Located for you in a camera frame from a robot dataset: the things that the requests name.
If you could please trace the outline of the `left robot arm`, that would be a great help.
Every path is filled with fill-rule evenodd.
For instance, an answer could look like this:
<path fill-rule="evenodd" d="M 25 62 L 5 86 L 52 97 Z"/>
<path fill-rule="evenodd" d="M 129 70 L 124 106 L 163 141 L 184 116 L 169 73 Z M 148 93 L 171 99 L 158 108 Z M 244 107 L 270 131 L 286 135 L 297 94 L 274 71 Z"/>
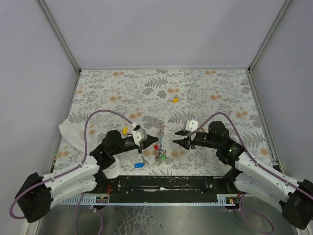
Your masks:
<path fill-rule="evenodd" d="M 29 175 L 15 196 L 23 218 L 28 223 L 36 222 L 64 200 L 93 191 L 105 179 L 118 177 L 118 173 L 109 174 L 117 162 L 115 155 L 132 150 L 141 153 L 157 141 L 157 137 L 141 133 L 140 130 L 127 137 L 122 137 L 117 130 L 111 130 L 82 163 L 43 176 L 37 172 Z"/>

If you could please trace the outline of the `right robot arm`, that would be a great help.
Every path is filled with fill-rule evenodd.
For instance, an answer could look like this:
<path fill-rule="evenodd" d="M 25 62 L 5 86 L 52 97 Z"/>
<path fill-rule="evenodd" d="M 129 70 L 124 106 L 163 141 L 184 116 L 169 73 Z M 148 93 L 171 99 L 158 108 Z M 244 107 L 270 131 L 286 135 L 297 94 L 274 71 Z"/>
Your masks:
<path fill-rule="evenodd" d="M 197 130 L 198 122 L 188 120 L 175 134 L 183 136 L 174 143 L 185 149 L 196 146 L 216 150 L 216 156 L 231 166 L 227 173 L 237 190 L 275 207 L 294 227 L 304 230 L 313 219 L 313 184 L 299 181 L 257 160 L 242 143 L 229 136 L 221 121 L 211 122 L 207 132 Z"/>

